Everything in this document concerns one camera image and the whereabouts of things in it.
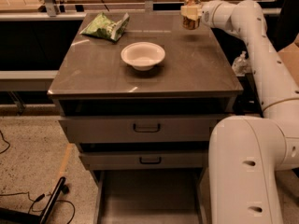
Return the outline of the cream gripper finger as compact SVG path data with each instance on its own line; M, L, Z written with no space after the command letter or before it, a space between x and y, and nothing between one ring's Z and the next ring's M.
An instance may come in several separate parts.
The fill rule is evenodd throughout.
M202 7L200 5L188 5L180 8L180 13L183 17L187 17L189 20L196 21L201 18Z

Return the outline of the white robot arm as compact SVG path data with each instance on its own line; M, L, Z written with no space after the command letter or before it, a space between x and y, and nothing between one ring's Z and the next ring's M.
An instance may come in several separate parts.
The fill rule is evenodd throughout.
M213 129L212 224L283 224L275 171L299 166L299 87L267 37L258 3L214 0L200 11L204 25L245 43L263 111L260 118L228 117Z

